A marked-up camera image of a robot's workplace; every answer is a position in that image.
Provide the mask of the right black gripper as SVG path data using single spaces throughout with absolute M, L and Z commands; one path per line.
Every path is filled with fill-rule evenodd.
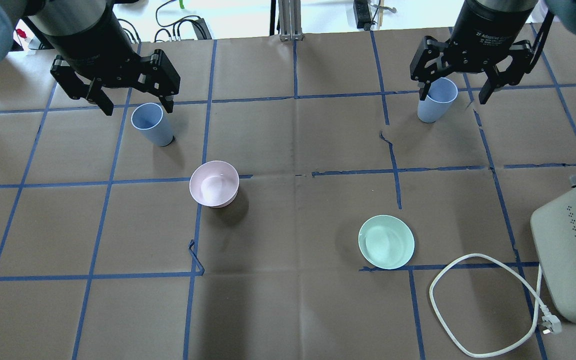
M 452 73 L 486 74 L 478 102 L 486 105 L 506 85 L 518 85 L 540 57 L 539 42 L 518 40 L 535 0 L 465 0 L 450 37 L 421 40 L 410 63 L 410 78 L 418 82 L 425 101 L 432 84 Z

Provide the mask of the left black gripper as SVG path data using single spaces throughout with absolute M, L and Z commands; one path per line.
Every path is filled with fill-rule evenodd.
M 139 55 L 112 9 L 42 9 L 30 21 L 59 58 L 51 75 L 69 97 L 86 97 L 106 116 L 114 103 L 103 88 L 134 88 L 158 98 L 167 114 L 181 77 L 162 48 Z

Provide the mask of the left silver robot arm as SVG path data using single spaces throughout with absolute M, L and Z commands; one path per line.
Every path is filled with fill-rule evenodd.
M 106 116 L 114 103 L 105 88 L 133 88 L 158 98 L 167 113 L 181 77 L 165 51 L 138 55 L 114 14 L 113 0 L 0 0 L 0 62 L 13 31 L 26 18 L 57 51 L 50 74 L 66 95 L 84 99 Z

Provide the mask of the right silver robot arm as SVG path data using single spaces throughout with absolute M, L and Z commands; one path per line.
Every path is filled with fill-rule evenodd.
M 576 35 L 576 0 L 548 0 L 535 43 L 518 41 L 535 6 L 535 0 L 464 1 L 449 39 L 423 37 L 411 60 L 410 78 L 418 83 L 420 100 L 434 82 L 452 73 L 485 73 L 478 94 L 482 105 L 506 85 L 518 85 L 541 57 L 554 18 Z

